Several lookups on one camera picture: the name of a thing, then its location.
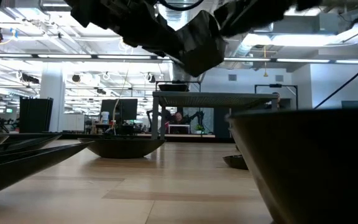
person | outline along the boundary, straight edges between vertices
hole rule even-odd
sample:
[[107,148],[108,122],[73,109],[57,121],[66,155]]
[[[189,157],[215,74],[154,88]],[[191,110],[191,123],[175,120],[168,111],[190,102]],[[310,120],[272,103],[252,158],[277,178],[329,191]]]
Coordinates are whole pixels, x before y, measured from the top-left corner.
[[[282,109],[285,109],[285,107],[280,103],[281,101],[281,97],[280,97],[280,94],[277,93],[277,92],[274,92],[272,94],[276,94],[277,95],[277,109],[278,110],[282,110]],[[272,109],[272,104],[269,104],[265,107],[265,109]]]
[[[200,124],[201,120],[204,117],[202,111],[197,111],[192,116],[183,116],[180,112],[176,112],[173,115],[173,119],[169,122],[170,124],[190,124],[195,118],[198,118],[198,123]],[[189,130],[186,127],[175,127],[171,128],[171,134],[188,134]]]

column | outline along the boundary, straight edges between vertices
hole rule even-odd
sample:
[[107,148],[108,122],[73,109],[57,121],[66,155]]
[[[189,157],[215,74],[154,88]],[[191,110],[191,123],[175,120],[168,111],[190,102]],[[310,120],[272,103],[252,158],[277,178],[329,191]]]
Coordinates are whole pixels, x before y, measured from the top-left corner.
[[63,131],[63,114],[65,112],[66,76],[63,74],[62,63],[44,62],[40,98],[53,99],[52,115],[49,131]]

black cabinet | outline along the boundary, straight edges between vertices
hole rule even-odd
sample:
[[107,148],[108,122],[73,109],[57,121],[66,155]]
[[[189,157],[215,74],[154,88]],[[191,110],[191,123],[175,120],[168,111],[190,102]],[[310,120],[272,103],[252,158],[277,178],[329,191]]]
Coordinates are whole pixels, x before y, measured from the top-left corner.
[[49,131],[53,99],[20,99],[20,133]]

ceiling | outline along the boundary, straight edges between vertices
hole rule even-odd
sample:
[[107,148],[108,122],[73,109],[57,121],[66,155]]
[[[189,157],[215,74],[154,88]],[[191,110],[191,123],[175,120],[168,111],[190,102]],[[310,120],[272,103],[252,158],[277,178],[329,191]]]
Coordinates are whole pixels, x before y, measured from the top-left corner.
[[[177,6],[189,5],[196,0],[169,0]],[[176,12],[157,5],[158,12],[167,19],[168,25],[179,29],[189,20],[194,18],[200,10],[213,12],[217,7],[227,1],[205,0],[196,9],[186,12]],[[319,34],[315,32],[317,23],[319,28],[326,30],[326,35],[337,35],[346,31],[350,21],[358,16],[358,1],[323,1],[320,8],[311,9],[301,13],[295,13],[293,9],[287,12],[284,21],[274,24],[269,33],[259,30],[252,32],[257,35],[267,35],[273,39],[281,32],[291,34]],[[70,16],[70,8],[62,0],[25,1],[17,0],[15,5],[8,5],[1,10],[0,27],[4,40],[0,44],[0,53],[22,53],[22,54],[106,54],[106,55],[150,55],[149,52],[138,48],[131,48],[122,42],[122,39],[111,30],[103,30],[93,24],[87,28],[82,27]],[[266,45],[264,47],[246,45],[243,43],[246,35],[239,35],[226,39],[228,45],[226,57],[277,57],[277,58],[325,58],[325,59],[358,59],[358,45],[344,42],[331,44],[329,47],[294,47],[282,45]],[[175,79],[176,70],[171,63],[164,62],[130,62],[116,60],[115,62],[84,62],[73,60],[62,62],[65,73],[67,73],[66,108],[68,111],[76,108],[70,103],[71,100],[81,101],[97,111],[98,103],[91,103],[88,98],[97,99],[117,97],[125,82],[122,96],[136,96],[139,100],[150,97],[155,88],[154,83],[149,83],[149,75],[153,75],[157,81],[170,81]],[[0,58],[0,98],[5,100],[0,104],[10,102],[17,105],[18,96],[36,97],[39,95],[39,85],[33,88],[25,88],[28,83],[20,80],[22,73],[33,76],[42,81],[43,62],[35,60],[6,60]],[[224,62],[223,68],[244,68],[258,70],[265,63],[239,63]],[[268,68],[286,68],[289,72],[296,69],[300,64],[292,63],[268,63]],[[72,81],[73,75],[81,75],[79,83]],[[84,87],[97,85],[102,89],[110,88],[106,95],[101,95],[94,88],[85,90]],[[143,108],[151,108],[150,100],[144,100]]]

black panel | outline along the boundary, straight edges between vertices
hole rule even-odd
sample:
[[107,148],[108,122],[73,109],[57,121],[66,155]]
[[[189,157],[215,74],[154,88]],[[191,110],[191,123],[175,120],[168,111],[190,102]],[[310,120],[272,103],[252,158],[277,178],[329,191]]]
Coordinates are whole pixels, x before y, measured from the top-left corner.
[[226,116],[229,114],[227,108],[214,108],[214,134],[216,138],[229,138],[229,123]]
[[20,133],[49,131],[53,99],[20,100]]

